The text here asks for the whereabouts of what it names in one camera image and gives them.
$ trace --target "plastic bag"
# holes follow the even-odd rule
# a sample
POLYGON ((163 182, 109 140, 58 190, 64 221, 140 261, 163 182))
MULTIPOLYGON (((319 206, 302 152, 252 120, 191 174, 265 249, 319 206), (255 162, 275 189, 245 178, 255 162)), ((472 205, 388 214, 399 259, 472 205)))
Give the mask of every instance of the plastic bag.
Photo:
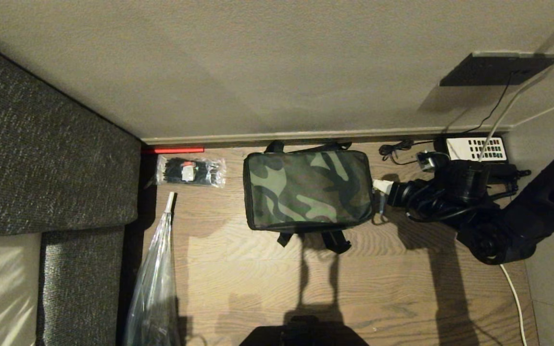
POLYGON ((136 280, 127 316, 125 346, 180 346, 171 260, 172 200, 160 219, 136 280))
POLYGON ((156 184, 226 185, 226 160, 206 158, 166 158, 160 155, 156 169, 156 184))

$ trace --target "wooden floor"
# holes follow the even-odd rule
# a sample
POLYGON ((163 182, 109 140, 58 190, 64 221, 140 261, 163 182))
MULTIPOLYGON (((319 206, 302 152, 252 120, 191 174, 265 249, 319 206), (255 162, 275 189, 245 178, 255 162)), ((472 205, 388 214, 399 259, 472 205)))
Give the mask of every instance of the wooden floor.
MULTIPOLYGON (((374 179, 431 177, 416 164, 382 161, 379 146, 352 146, 367 153, 374 179)), ((376 225, 347 230, 353 247, 338 257, 316 237, 293 238, 283 248, 277 234, 249 230, 242 162, 262 150, 202 154, 226 159, 225 188, 158 187, 156 222, 144 244, 150 243, 168 193, 175 191, 176 296, 188 346, 237 346, 259 326, 311 314, 342 321, 370 345, 521 344, 515 301, 501 269, 477 261, 446 226, 414 223, 403 210, 389 208, 376 225)), ((414 153, 402 152, 400 160, 409 161, 414 153)), ((528 343, 538 345, 525 266, 506 268, 519 293, 528 343)))

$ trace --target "gray couch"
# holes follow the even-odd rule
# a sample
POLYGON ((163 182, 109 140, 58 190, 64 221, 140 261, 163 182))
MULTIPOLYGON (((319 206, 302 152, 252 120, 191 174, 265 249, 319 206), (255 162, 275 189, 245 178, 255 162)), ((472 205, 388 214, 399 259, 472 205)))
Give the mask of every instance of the gray couch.
POLYGON ((0 236, 42 233, 38 345, 114 345, 140 142, 0 55, 0 236))

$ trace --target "black fabric strap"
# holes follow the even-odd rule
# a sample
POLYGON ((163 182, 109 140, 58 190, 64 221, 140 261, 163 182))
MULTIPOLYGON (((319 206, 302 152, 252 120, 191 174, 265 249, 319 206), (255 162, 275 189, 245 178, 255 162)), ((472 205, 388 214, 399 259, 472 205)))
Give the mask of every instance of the black fabric strap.
POLYGON ((279 245, 283 247, 286 247, 286 245, 288 245, 288 243, 290 242, 291 238, 292 238, 292 234, 279 234, 277 243, 279 243, 279 245))
MULTIPOLYGON (((335 150, 347 150, 352 146, 352 142, 337 143, 332 142, 324 144, 319 147, 302 149, 298 151, 292 151, 293 153, 316 153, 319 151, 335 151, 335 150)), ((265 153, 283 153, 284 144, 281 140, 273 140, 271 144, 266 147, 265 153)))
POLYGON ((343 254, 352 247, 352 243, 345 240, 342 230, 322 232, 322 239, 326 248, 336 254, 343 254))

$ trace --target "white pillow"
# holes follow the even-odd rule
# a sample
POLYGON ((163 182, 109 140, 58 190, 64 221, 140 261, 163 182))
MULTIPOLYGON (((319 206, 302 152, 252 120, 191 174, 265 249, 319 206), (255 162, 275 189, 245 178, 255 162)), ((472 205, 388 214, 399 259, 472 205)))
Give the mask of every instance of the white pillow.
POLYGON ((0 346, 35 344, 41 239, 0 236, 0 346))

